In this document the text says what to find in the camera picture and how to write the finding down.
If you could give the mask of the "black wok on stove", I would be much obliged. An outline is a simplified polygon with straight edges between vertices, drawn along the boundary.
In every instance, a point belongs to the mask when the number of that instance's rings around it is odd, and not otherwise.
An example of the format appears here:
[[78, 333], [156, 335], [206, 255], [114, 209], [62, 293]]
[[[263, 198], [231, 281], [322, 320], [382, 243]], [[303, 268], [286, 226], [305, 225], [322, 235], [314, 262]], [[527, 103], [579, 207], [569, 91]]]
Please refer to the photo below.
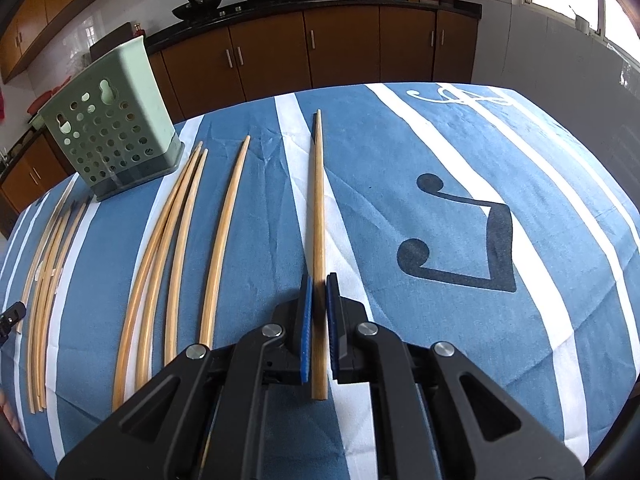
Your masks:
[[219, 8], [222, 0], [186, 0], [171, 11], [180, 21], [198, 22], [209, 18]]

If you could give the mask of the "green perforated utensil holder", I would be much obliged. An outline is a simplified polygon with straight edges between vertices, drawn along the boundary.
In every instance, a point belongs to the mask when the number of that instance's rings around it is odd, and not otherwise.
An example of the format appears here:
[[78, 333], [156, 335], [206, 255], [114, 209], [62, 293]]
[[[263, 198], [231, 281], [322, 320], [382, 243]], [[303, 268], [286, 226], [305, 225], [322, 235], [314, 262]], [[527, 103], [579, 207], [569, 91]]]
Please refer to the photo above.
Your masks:
[[92, 62], [37, 116], [98, 200], [170, 174], [184, 150], [141, 37]]

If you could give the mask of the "thin pale chopstick far left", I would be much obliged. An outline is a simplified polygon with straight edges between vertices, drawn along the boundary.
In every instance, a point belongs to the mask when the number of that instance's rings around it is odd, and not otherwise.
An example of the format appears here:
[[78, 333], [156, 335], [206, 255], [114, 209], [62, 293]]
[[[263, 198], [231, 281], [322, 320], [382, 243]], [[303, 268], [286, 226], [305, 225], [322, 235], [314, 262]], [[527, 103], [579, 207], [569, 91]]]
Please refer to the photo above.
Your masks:
[[50, 242], [50, 238], [58, 218], [61, 217], [62, 209], [73, 191], [78, 174], [73, 174], [60, 184], [55, 185], [50, 191], [34, 203], [34, 213], [30, 217], [25, 234], [24, 256], [28, 264], [27, 272], [21, 293], [21, 302], [27, 309], [26, 318], [18, 324], [17, 333], [24, 340], [27, 339], [30, 316], [32, 315], [32, 302], [34, 301], [34, 287], [38, 269], [43, 259], [44, 253]]

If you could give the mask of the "black left gripper tip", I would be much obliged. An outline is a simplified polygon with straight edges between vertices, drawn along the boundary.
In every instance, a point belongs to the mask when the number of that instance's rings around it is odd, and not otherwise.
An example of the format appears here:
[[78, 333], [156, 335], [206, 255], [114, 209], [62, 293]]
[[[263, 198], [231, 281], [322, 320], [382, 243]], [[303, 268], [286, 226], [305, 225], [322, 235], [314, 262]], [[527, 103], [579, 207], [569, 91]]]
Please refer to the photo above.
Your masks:
[[26, 307], [21, 301], [14, 302], [0, 314], [0, 347], [8, 340], [13, 327], [25, 317]]

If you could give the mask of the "wooden chopstick far left bundle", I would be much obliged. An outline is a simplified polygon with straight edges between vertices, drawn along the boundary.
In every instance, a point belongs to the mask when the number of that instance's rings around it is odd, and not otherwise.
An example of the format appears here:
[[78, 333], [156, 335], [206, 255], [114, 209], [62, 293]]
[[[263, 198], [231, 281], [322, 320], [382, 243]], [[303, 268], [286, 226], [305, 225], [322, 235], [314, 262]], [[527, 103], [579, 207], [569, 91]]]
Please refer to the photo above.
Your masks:
[[43, 254], [43, 263], [40, 266], [38, 274], [38, 282], [35, 294], [34, 320], [29, 325], [29, 342], [27, 350], [27, 392], [28, 392], [28, 408], [30, 414], [35, 414], [37, 409], [37, 399], [35, 394], [35, 354], [37, 350], [37, 341], [39, 335], [39, 322], [42, 313], [41, 304], [43, 297], [46, 296], [48, 283], [51, 276], [52, 264], [60, 247], [61, 237], [66, 227], [68, 219], [68, 211], [62, 212], [55, 221], [55, 225], [51, 231], [49, 244]]

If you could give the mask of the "wooden chopstick left bundle middle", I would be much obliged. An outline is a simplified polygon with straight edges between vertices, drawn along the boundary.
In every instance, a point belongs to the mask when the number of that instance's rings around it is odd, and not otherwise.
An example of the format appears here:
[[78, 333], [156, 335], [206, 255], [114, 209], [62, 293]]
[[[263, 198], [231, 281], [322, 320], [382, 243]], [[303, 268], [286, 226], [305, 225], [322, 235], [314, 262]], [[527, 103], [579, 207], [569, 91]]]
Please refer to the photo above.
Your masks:
[[62, 243], [62, 238], [66, 230], [68, 218], [72, 212], [75, 203], [72, 203], [66, 211], [61, 214], [61, 217], [56, 222], [55, 230], [49, 247], [46, 264], [41, 273], [41, 292], [38, 299], [38, 312], [36, 317], [35, 326], [35, 339], [34, 348], [32, 349], [32, 369], [30, 370], [30, 379], [32, 380], [32, 386], [30, 387], [30, 394], [32, 400], [30, 400], [29, 409], [32, 414], [37, 413], [40, 410], [39, 401], [39, 365], [40, 365], [40, 347], [44, 332], [44, 310], [46, 310], [47, 296], [52, 278], [53, 267], [56, 257], [58, 256], [58, 250]]

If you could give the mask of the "brown lower kitchen cabinets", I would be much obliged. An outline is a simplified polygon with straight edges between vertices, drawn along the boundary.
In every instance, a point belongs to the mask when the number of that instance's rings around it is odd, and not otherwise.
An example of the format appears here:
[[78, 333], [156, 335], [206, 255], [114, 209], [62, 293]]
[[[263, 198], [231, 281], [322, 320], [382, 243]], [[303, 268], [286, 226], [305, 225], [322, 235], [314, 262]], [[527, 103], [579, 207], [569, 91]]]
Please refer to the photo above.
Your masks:
[[225, 6], [145, 41], [174, 122], [268, 96], [368, 82], [468, 82], [482, 7], [395, 0]]

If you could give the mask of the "wooden chopstick of group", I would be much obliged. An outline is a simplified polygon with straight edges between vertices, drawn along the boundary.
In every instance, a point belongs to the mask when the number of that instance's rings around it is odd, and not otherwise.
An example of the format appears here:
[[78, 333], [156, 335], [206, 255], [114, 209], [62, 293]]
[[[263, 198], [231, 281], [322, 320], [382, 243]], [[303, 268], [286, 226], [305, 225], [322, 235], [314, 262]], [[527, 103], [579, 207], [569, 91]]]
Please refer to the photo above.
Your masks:
[[208, 149], [204, 148], [202, 154], [198, 156], [194, 175], [188, 185], [188, 195], [186, 196], [186, 201], [182, 208], [182, 216], [169, 281], [164, 333], [164, 364], [168, 364], [170, 361], [175, 359], [178, 354], [178, 314], [184, 258], [186, 258], [186, 242], [188, 241], [193, 209], [196, 196], [198, 196], [198, 187], [200, 186], [207, 155]]
[[164, 206], [160, 211], [160, 216], [156, 220], [151, 237], [146, 244], [145, 251], [136, 275], [134, 276], [134, 284], [129, 295], [124, 324], [122, 324], [122, 334], [120, 335], [119, 347], [117, 352], [115, 378], [112, 396], [112, 411], [116, 411], [125, 402], [125, 386], [126, 373], [129, 363], [129, 356], [132, 345], [132, 337], [134, 336], [134, 324], [138, 316], [140, 301], [146, 279], [149, 276], [150, 267], [155, 255], [157, 244], [160, 242], [160, 236], [163, 233], [166, 221], [168, 219], [171, 207], [178, 195], [180, 185], [188, 172], [193, 168], [198, 154], [202, 149], [202, 142], [196, 144], [196, 148], [192, 151], [186, 166], [181, 170], [174, 186], [165, 200]]
[[149, 381], [154, 323], [158, 296], [160, 296], [160, 283], [163, 279], [168, 249], [172, 237], [174, 236], [178, 215], [180, 214], [184, 199], [186, 198], [186, 191], [189, 188], [194, 168], [200, 158], [202, 145], [202, 142], [198, 142], [198, 144], [196, 144], [194, 152], [190, 156], [186, 166], [183, 168], [175, 196], [168, 202], [168, 213], [165, 214], [165, 219], [160, 222], [160, 240], [155, 244], [153, 265], [151, 268], [148, 290], [146, 291], [145, 296], [140, 338], [138, 341], [136, 382], [134, 383], [136, 389], [140, 389]]

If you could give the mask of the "wooden chopstick bundle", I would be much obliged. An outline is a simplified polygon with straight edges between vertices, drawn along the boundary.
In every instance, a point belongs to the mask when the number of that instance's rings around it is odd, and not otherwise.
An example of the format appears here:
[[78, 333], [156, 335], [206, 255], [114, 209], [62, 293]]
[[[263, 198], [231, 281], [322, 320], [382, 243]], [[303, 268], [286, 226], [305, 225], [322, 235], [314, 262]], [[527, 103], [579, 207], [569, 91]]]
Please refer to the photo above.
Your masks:
[[91, 200], [85, 200], [80, 204], [73, 220], [70, 220], [70, 211], [67, 211], [66, 214], [64, 214], [60, 228], [58, 229], [58, 235], [56, 236], [55, 240], [53, 266], [52, 270], [49, 271], [47, 275], [49, 284], [47, 288], [46, 299], [43, 303], [42, 327], [40, 330], [40, 337], [36, 354], [36, 400], [37, 410], [40, 412], [44, 411], [47, 407], [46, 356], [53, 301], [56, 291], [58, 290], [58, 283], [60, 282], [66, 257], [68, 251], [70, 250], [70, 244], [72, 244], [76, 230], [79, 226], [79, 222], [85, 214], [87, 204], [90, 202]]
[[30, 400], [29, 409], [32, 414], [37, 413], [40, 410], [39, 401], [39, 365], [40, 365], [40, 347], [44, 332], [44, 310], [46, 310], [47, 296], [52, 278], [53, 267], [56, 257], [58, 256], [58, 250], [62, 243], [62, 238], [66, 230], [68, 218], [72, 212], [75, 203], [72, 203], [66, 211], [61, 214], [61, 217], [56, 222], [55, 230], [49, 247], [46, 264], [41, 273], [41, 292], [38, 299], [38, 312], [36, 317], [35, 326], [35, 339], [34, 348], [32, 349], [32, 369], [30, 370], [30, 379], [32, 380], [32, 386], [30, 387], [30, 394], [32, 400]]
[[34, 320], [29, 325], [29, 342], [27, 350], [27, 392], [28, 392], [28, 408], [30, 414], [35, 414], [37, 409], [37, 399], [35, 394], [35, 354], [37, 350], [37, 341], [39, 335], [39, 322], [42, 313], [41, 304], [43, 297], [46, 296], [48, 283], [51, 276], [52, 264], [60, 247], [61, 237], [66, 227], [68, 219], [68, 211], [62, 212], [55, 221], [55, 225], [51, 231], [49, 244], [43, 254], [43, 263], [40, 266], [38, 274], [38, 282], [35, 294]]

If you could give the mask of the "blue white striped tablecloth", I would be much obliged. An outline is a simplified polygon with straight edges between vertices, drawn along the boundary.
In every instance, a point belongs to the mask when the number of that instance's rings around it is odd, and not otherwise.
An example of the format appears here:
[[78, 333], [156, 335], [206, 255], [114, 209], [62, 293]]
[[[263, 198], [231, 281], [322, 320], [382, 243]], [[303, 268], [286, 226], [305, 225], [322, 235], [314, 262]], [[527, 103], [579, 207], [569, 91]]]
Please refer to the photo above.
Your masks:
[[[282, 94], [176, 125], [208, 150], [186, 242], [178, 350], [198, 341], [224, 194], [250, 136], [230, 226], [214, 346], [295, 298], [311, 258], [308, 185], [321, 110], [326, 270], [369, 320], [412, 344], [448, 340], [585, 463], [639, 375], [639, 211], [584, 144], [513, 90], [358, 84]], [[70, 228], [46, 338], [44, 412], [27, 399], [27, 320], [2, 347], [1, 387], [53, 476], [112, 410], [134, 276], [175, 174], [92, 200], [82, 177], [28, 206], [1, 256], [1, 309], [21, 299], [66, 188]], [[329, 401], [273, 388], [265, 479], [375, 479], [366, 385]]]

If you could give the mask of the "brown left side cabinet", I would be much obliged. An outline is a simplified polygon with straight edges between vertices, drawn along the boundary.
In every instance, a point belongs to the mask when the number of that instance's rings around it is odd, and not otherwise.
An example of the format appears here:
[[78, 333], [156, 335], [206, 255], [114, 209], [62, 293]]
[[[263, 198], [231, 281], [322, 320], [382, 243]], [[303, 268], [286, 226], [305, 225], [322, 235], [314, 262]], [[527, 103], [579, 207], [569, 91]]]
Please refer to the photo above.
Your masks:
[[27, 206], [74, 173], [47, 129], [28, 130], [16, 147], [1, 173], [1, 234], [6, 240]]

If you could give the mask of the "wooden chopstick left bundle inner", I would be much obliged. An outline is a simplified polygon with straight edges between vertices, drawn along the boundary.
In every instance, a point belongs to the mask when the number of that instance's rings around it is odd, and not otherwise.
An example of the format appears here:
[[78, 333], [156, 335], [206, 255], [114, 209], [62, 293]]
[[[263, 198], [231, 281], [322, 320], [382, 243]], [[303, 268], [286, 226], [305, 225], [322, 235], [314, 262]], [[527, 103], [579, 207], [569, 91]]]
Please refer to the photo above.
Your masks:
[[79, 226], [79, 222], [85, 214], [87, 204], [90, 202], [91, 200], [85, 200], [80, 204], [73, 220], [70, 220], [70, 211], [67, 211], [66, 214], [64, 214], [60, 228], [58, 229], [58, 235], [56, 236], [55, 240], [53, 266], [52, 270], [49, 271], [47, 275], [49, 284], [47, 288], [46, 299], [43, 303], [42, 327], [40, 330], [40, 337], [36, 354], [36, 400], [37, 410], [40, 412], [44, 411], [47, 407], [46, 356], [53, 301], [56, 291], [58, 290], [58, 283], [60, 282], [66, 257], [68, 251], [70, 250], [70, 244], [72, 244], [76, 230]]

